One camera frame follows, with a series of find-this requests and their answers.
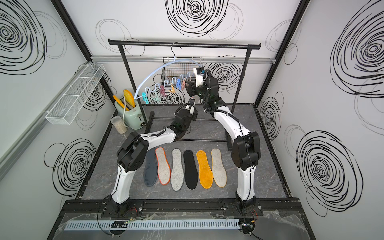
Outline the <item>grey black-backed insole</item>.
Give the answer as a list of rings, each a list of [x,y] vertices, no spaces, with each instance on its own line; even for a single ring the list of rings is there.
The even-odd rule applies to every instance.
[[[185,163],[185,182],[190,190],[194,190],[198,184],[198,171],[196,168],[195,158],[191,150],[184,152]]]

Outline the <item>grey orange-edged insole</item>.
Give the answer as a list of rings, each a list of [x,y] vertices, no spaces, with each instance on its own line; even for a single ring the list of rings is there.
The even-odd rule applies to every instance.
[[[168,163],[165,150],[157,148],[155,150],[158,162],[158,178],[162,185],[167,185],[171,180],[171,168]]]

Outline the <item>orange fuzzy insole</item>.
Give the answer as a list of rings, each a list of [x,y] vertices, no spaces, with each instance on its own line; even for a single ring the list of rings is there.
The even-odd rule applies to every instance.
[[[199,164],[199,180],[204,189],[211,188],[213,184],[213,172],[208,163],[207,154],[203,150],[197,152],[197,160]]]
[[[174,191],[179,191],[184,184],[184,170],[182,165],[182,154],[180,149],[172,151],[173,167],[171,171],[171,186]]]

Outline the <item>grey felt yellow-edged insole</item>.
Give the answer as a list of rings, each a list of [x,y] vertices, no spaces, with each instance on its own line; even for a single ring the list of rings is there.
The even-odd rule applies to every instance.
[[[227,184],[227,173],[223,165],[222,154],[219,149],[212,149],[212,172],[218,187],[224,188]]]

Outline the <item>dark grey felt insole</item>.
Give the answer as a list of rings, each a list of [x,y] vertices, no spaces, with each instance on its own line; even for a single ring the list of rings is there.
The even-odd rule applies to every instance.
[[[158,178],[158,162],[154,148],[148,150],[146,154],[146,164],[144,169],[144,183],[147,187],[152,187]]]

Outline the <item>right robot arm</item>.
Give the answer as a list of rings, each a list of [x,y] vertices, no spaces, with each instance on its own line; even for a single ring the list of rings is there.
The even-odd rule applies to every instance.
[[[186,80],[185,88],[190,97],[201,100],[204,112],[212,115],[229,134],[232,142],[231,158],[238,168],[238,188],[236,201],[241,214],[256,205],[254,191],[255,170],[261,158],[260,137],[251,132],[231,112],[219,96],[218,80],[210,70],[197,67],[193,70],[195,79]]]

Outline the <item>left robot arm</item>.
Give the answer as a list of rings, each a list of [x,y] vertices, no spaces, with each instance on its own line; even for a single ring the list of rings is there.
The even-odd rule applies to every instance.
[[[132,132],[117,152],[118,175],[111,198],[117,206],[130,197],[130,188],[134,174],[146,158],[147,152],[158,146],[179,141],[188,131],[191,121],[197,119],[195,99],[190,98],[175,111],[175,119],[160,131],[138,134]]]

